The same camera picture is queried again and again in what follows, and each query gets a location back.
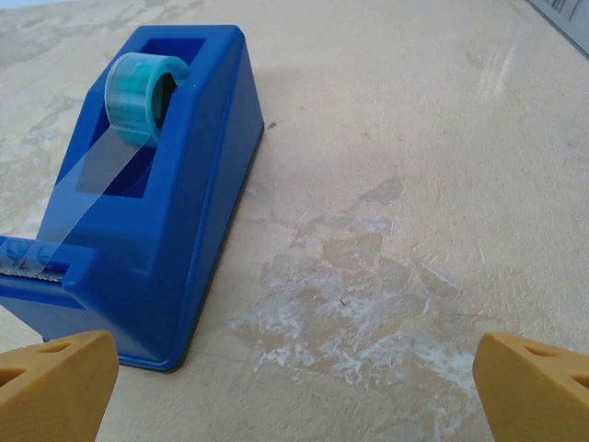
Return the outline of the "aluminium side rail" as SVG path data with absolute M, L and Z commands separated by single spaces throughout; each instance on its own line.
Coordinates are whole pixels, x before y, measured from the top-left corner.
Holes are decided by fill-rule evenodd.
M 526 1 L 589 58 L 589 0 Z

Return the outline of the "blue tape dispenser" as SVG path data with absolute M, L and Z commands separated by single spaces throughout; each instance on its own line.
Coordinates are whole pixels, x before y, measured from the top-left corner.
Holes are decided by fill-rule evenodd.
M 142 26 L 87 92 L 55 185 L 108 128 L 105 82 L 127 52 L 189 67 L 157 147 L 140 149 L 53 255 L 63 280 L 0 275 L 0 306 L 44 341 L 106 331 L 122 364 L 168 372 L 185 359 L 265 125 L 239 27 Z

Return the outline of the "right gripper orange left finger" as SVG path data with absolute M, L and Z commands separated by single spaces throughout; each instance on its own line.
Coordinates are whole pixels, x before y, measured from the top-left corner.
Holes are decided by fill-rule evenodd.
M 0 354 L 0 442 L 95 442 L 118 372 L 107 331 Z

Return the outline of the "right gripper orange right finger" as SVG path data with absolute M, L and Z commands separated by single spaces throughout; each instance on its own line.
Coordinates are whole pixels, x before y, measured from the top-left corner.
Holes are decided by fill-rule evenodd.
M 589 355 L 489 332 L 472 374 L 494 442 L 589 442 Z

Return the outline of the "clear tape roll teal core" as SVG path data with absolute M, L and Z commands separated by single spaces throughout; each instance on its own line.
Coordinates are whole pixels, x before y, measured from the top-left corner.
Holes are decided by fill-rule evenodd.
M 109 126 L 56 183 L 35 239 L 0 241 L 0 275 L 60 283 L 67 266 L 53 255 L 141 148 L 156 148 L 174 90 L 188 65 L 175 56 L 127 52 L 104 87 Z

